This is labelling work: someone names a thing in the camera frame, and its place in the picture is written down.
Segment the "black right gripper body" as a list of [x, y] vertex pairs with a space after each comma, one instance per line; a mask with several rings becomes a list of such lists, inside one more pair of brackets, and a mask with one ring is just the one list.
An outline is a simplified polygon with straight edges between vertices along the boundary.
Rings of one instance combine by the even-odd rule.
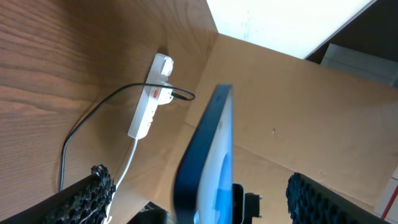
[[261, 200], [262, 195], [246, 193], [241, 184], [233, 184], [232, 224], [252, 224], [253, 218], [261, 218]]

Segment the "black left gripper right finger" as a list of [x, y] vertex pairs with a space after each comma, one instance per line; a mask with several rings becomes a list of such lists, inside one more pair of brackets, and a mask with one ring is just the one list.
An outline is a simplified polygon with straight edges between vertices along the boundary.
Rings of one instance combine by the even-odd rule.
[[285, 195], [293, 224], [388, 224], [298, 172], [289, 178]]

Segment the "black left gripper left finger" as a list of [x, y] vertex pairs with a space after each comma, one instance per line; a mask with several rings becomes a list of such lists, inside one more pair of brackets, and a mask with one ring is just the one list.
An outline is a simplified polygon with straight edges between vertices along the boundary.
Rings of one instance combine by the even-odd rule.
[[115, 191], [108, 168], [93, 166], [89, 176], [1, 224], [102, 223]]

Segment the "blue Samsung Galaxy smartphone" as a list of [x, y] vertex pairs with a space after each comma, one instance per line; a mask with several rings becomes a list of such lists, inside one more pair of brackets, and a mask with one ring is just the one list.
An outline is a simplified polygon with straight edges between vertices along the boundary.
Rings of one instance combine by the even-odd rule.
[[233, 221], [233, 87], [217, 85], [178, 166], [177, 223]]

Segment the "white USB charger plug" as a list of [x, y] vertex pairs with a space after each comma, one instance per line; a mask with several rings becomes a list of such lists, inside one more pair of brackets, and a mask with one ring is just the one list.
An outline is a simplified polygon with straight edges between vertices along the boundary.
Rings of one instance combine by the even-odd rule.
[[157, 99], [158, 105], [169, 104], [173, 100], [172, 85], [167, 82], [162, 82], [163, 87], [159, 88], [159, 96]]

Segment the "white power strip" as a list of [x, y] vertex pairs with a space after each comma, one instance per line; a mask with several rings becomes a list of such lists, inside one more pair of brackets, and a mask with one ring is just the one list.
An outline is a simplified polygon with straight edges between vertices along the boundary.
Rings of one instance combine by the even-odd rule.
[[156, 53], [150, 67], [145, 86], [136, 107], [136, 111], [127, 132], [129, 137], [142, 139], [149, 132], [151, 123], [158, 107], [159, 88], [167, 82], [172, 73], [174, 61], [169, 56]]

